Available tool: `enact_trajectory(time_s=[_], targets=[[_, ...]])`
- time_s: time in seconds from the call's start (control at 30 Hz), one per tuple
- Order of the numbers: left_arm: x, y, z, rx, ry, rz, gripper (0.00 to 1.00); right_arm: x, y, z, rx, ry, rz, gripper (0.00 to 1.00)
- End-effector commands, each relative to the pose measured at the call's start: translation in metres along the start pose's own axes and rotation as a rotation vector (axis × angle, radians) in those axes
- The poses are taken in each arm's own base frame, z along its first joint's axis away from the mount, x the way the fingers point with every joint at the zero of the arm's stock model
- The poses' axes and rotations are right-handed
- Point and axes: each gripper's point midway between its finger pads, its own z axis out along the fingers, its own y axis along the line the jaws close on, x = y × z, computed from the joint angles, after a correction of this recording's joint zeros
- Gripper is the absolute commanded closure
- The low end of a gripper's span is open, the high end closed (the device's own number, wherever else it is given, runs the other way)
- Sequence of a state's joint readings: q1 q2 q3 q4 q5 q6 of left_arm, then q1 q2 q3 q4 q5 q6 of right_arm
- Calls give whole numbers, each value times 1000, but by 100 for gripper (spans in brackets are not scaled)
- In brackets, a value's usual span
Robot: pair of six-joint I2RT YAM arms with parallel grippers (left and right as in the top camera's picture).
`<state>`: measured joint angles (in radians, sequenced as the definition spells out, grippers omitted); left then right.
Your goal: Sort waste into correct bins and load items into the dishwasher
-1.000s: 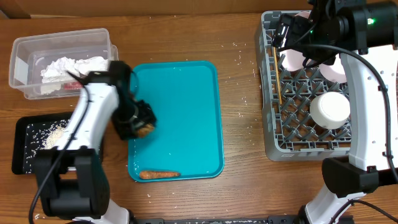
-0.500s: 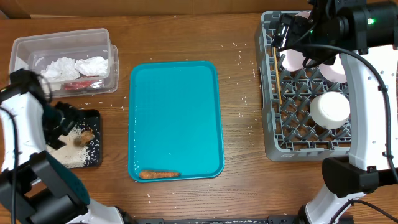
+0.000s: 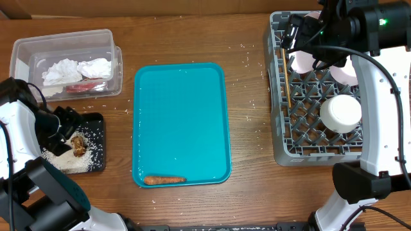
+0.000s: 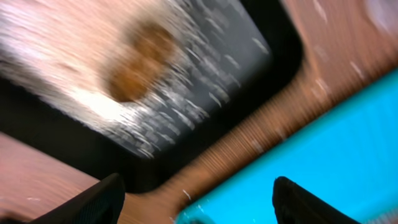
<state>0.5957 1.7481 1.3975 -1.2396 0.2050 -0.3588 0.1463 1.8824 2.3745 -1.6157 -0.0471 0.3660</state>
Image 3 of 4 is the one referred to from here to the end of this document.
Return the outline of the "pale green bowl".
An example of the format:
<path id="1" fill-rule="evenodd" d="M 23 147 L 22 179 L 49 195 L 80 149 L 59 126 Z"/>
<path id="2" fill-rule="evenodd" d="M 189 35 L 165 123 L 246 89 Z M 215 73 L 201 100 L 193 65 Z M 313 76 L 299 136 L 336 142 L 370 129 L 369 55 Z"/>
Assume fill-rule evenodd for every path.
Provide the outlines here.
<path id="1" fill-rule="evenodd" d="M 320 119 L 333 132 L 349 133 L 362 119 L 361 104 L 352 96 L 334 96 L 321 105 Z"/>

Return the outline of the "gold foil wrapper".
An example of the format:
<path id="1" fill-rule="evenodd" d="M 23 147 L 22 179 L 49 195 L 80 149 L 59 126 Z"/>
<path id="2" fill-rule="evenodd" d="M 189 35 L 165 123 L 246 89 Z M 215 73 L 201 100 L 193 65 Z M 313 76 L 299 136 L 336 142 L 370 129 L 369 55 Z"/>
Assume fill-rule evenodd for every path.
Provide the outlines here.
<path id="1" fill-rule="evenodd" d="M 71 139 L 71 145 L 73 147 L 73 155 L 75 157 L 82 157 L 83 155 L 85 155 L 87 149 L 85 147 L 84 139 L 82 136 L 74 136 Z"/>

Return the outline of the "red snack wrapper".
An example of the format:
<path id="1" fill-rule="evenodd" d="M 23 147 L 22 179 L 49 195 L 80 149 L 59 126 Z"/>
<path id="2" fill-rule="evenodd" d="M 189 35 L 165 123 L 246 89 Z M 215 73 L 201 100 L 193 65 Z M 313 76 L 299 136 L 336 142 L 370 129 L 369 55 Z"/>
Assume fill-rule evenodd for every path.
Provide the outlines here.
<path id="1" fill-rule="evenodd" d="M 106 82 L 85 83 L 66 87 L 67 93 L 101 92 L 107 90 Z"/>

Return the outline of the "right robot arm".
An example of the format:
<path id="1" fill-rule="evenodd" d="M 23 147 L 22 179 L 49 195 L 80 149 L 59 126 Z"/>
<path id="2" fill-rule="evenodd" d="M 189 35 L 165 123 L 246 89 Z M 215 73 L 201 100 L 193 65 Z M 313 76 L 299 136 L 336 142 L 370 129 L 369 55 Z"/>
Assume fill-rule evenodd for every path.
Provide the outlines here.
<path id="1" fill-rule="evenodd" d="M 318 18 L 289 17 L 281 47 L 325 66 L 351 59 L 362 107 L 358 162 L 333 166 L 335 191 L 305 230 L 363 230 L 355 219 L 410 188 L 410 3 L 323 1 Z"/>

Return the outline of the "large pink plate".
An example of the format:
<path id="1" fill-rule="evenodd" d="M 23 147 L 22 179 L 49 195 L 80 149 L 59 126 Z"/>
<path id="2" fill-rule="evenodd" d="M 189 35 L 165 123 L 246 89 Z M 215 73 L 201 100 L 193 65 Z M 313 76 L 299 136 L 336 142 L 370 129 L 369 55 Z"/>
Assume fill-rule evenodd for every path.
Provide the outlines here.
<path id="1" fill-rule="evenodd" d="M 292 49 L 308 46 L 319 36 L 323 24 L 319 22 L 320 13 L 311 12 L 303 17 L 297 28 L 297 34 L 292 41 Z M 294 57 L 291 68 L 299 74 L 308 73 L 313 70 L 312 64 L 315 59 L 311 54 L 301 51 L 289 50 L 288 53 Z"/>

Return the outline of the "white napkin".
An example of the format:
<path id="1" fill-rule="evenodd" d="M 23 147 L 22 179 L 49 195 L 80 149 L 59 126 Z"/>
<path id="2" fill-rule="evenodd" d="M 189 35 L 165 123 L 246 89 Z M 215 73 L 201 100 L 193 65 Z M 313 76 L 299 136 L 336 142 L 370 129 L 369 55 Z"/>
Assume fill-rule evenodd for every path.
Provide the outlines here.
<path id="1" fill-rule="evenodd" d="M 83 61 L 77 65 L 77 71 L 90 79 L 111 77 L 111 61 L 106 58 L 97 58 L 91 61 Z"/>
<path id="2" fill-rule="evenodd" d="M 68 58 L 54 63 L 52 67 L 42 73 L 43 86 L 50 86 L 50 88 L 43 88 L 42 94 L 45 97 L 51 97 L 63 91 L 63 87 L 56 87 L 56 85 L 81 81 L 82 74 L 78 72 L 77 66 L 77 61 Z"/>

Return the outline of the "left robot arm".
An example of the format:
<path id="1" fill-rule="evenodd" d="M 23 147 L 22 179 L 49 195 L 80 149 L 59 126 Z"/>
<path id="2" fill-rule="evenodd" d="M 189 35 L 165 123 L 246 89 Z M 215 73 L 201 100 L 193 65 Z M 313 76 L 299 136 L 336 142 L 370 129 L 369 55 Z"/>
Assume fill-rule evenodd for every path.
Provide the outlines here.
<path id="1" fill-rule="evenodd" d="M 1 82 L 1 217 L 10 230 L 139 230 L 131 219 L 93 207 L 84 191 L 42 158 L 41 148 L 59 156 L 83 124 L 70 107 L 38 105 L 32 83 Z"/>

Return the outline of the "wooden chopstick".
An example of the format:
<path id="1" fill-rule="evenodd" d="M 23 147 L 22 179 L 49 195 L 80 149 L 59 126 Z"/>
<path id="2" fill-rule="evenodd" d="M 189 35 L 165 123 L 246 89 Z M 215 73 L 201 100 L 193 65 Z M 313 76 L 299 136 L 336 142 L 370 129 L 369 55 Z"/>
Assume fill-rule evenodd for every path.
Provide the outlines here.
<path id="1" fill-rule="evenodd" d="M 285 82 L 285 89 L 286 89 L 286 98 L 287 98 L 287 103 L 288 103 L 288 108 L 291 109 L 292 107 L 292 101 L 290 99 L 290 85 L 288 83 L 288 68 L 287 68 L 287 63 L 286 63 L 286 52 L 285 49 L 281 49 L 282 53 L 282 58 L 283 58 L 283 71 L 284 71 L 284 82 Z"/>

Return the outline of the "orange carrot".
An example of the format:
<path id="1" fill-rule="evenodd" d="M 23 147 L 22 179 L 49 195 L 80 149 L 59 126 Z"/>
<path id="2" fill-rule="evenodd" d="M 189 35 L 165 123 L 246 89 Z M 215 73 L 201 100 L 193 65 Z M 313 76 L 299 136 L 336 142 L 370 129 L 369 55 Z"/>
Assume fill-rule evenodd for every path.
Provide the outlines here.
<path id="1" fill-rule="evenodd" d="M 146 176 L 144 178 L 146 185 L 179 184 L 184 182 L 186 182 L 185 178 L 177 176 Z"/>

